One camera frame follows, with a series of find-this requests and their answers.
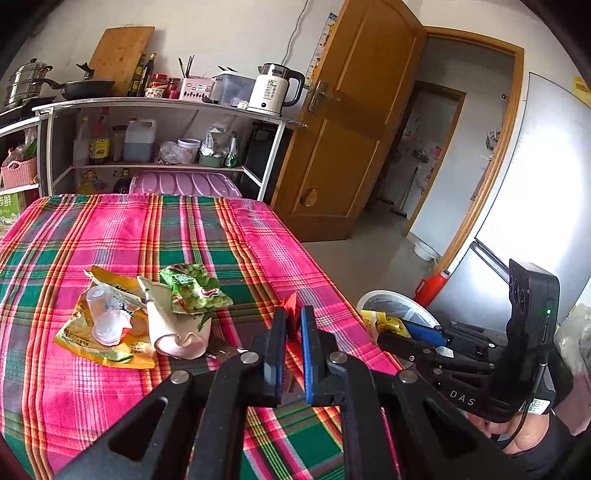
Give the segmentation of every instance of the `electrical cord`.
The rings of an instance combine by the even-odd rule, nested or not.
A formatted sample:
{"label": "electrical cord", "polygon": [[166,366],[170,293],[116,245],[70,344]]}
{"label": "electrical cord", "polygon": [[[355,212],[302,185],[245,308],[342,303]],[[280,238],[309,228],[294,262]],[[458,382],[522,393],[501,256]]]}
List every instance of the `electrical cord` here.
{"label": "electrical cord", "polygon": [[517,428],[515,429],[513,434],[509,437],[508,440],[503,440],[501,442],[503,444],[503,448],[507,445],[510,445],[511,442],[513,440],[515,440],[515,437],[517,437],[517,435],[519,434],[519,432],[523,428],[523,425],[525,423],[525,419],[527,418],[527,414],[530,410],[531,403],[534,401],[535,393],[538,391],[538,388],[540,387],[540,383],[542,382],[544,372],[546,370],[546,367],[548,366],[548,356],[546,355],[545,357],[540,358],[538,361],[539,361],[538,371],[535,375],[534,386],[531,389],[531,392],[525,401],[525,405],[523,408],[523,413],[521,414],[521,420],[519,421],[519,425],[517,425]]}
{"label": "electrical cord", "polygon": [[290,40],[287,43],[287,50],[285,51],[285,56],[283,57],[283,60],[281,60],[281,64],[282,65],[285,65],[285,61],[290,56],[291,43],[293,42],[293,39],[296,36],[296,33],[297,33],[298,29],[300,28],[301,18],[304,16],[304,13],[306,11],[306,8],[308,8],[308,4],[309,3],[310,3],[310,0],[306,0],[306,3],[304,4],[304,8],[301,9],[300,16],[297,18],[297,22],[295,22],[294,31],[291,33]]}

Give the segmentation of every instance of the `human hand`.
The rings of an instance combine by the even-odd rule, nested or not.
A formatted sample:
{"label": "human hand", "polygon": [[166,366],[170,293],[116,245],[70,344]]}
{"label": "human hand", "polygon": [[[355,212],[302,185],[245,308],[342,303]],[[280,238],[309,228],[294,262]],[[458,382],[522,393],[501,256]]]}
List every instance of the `human hand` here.
{"label": "human hand", "polygon": [[[521,416],[522,412],[517,412],[517,414],[508,422],[493,423],[472,413],[468,413],[468,420],[486,435],[486,437],[491,438],[492,435],[512,435],[521,421]],[[542,441],[549,426],[549,414],[534,415],[528,413],[523,427],[521,427],[521,430],[513,441],[503,449],[503,452],[508,455],[513,455],[514,453],[532,449]]]}

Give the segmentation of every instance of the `door frame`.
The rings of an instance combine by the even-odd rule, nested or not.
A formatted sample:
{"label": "door frame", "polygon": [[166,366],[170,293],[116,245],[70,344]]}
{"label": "door frame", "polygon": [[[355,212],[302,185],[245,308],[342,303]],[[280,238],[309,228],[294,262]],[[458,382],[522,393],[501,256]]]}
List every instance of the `door frame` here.
{"label": "door frame", "polygon": [[501,171],[507,149],[509,148],[509,142],[515,128],[515,121],[517,120],[517,110],[519,107],[521,87],[523,84],[523,64],[525,50],[521,47],[518,47],[517,45],[513,45],[512,43],[508,43],[497,38],[480,35],[478,33],[443,27],[425,26],[425,29],[427,30],[427,39],[445,38],[448,40],[471,43],[473,45],[490,48],[491,50],[500,51],[515,57],[511,92],[509,94],[509,103],[507,105],[507,110],[503,119],[503,128],[501,129],[501,135],[499,136],[495,153],[489,162],[487,171],[485,172],[484,180],[476,192],[476,197],[468,209],[468,212],[464,217],[460,228],[457,230],[455,236],[449,244],[449,247],[447,247],[447,250],[433,270],[434,273],[439,273],[451,265],[464,243],[466,243],[470,232],[476,225],[476,221],[482,213],[484,205],[491,194],[492,188],[496,182],[497,177],[499,176],[499,172]]}
{"label": "door frame", "polygon": [[411,94],[412,103],[411,103],[411,101],[409,101],[408,105],[407,105],[407,110],[408,110],[409,115],[407,116],[406,112],[405,112],[405,115],[403,116],[403,118],[410,117],[410,111],[413,109],[414,101],[416,100],[417,95],[420,92],[430,92],[430,93],[435,93],[436,95],[440,95],[440,96],[444,96],[444,97],[448,97],[448,98],[453,98],[454,100],[457,101],[457,105],[456,105],[456,111],[453,114],[453,118],[452,118],[452,121],[449,126],[449,131],[447,132],[447,137],[445,139],[445,143],[443,144],[443,147],[441,148],[441,152],[439,154],[439,157],[437,158],[437,162],[435,163],[435,166],[433,167],[433,173],[431,173],[431,178],[429,178],[429,181],[427,182],[427,186],[423,189],[423,192],[421,193],[421,198],[419,199],[418,203],[416,204],[416,206],[413,210],[413,213],[411,214],[406,225],[404,226],[404,229],[402,230],[403,236],[408,235],[411,227],[413,226],[414,221],[417,219],[418,213],[421,211],[421,208],[423,208],[423,203],[425,203],[425,200],[427,200],[427,195],[429,195],[429,192],[431,191],[431,187],[433,186],[433,182],[435,181],[435,178],[437,177],[437,174],[439,173],[439,170],[441,169],[441,165],[443,164],[443,161],[445,160],[445,154],[447,153],[447,149],[449,148],[449,144],[452,142],[452,137],[453,137],[454,132],[456,131],[457,122],[460,119],[460,113],[462,112],[462,107],[464,106],[464,100],[466,99],[466,92],[462,92],[461,90],[456,90],[453,88],[444,87],[443,85],[438,85],[437,83],[423,82],[421,80],[417,80],[416,82],[414,82],[414,90],[413,90],[413,93]]}

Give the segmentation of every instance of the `stainless steel refrigerator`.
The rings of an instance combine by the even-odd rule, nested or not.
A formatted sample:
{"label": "stainless steel refrigerator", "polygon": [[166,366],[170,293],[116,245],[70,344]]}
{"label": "stainless steel refrigerator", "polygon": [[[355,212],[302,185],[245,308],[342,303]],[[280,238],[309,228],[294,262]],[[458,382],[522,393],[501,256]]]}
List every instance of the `stainless steel refrigerator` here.
{"label": "stainless steel refrigerator", "polygon": [[467,253],[428,310],[505,330],[509,259],[535,263],[560,282],[558,321],[591,275],[591,108],[530,73],[511,163]]}

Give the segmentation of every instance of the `frying pan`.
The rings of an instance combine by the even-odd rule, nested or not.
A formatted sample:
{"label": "frying pan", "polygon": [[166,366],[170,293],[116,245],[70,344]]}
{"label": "frying pan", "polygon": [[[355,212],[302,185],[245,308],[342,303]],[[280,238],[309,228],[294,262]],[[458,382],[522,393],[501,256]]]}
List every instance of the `frying pan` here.
{"label": "frying pan", "polygon": [[85,98],[100,98],[109,96],[111,87],[115,84],[114,80],[99,80],[93,78],[95,71],[87,63],[76,64],[86,72],[83,80],[74,80],[72,82],[57,83],[51,79],[35,80],[34,83],[46,83],[52,89],[59,90],[66,100],[82,100]]}

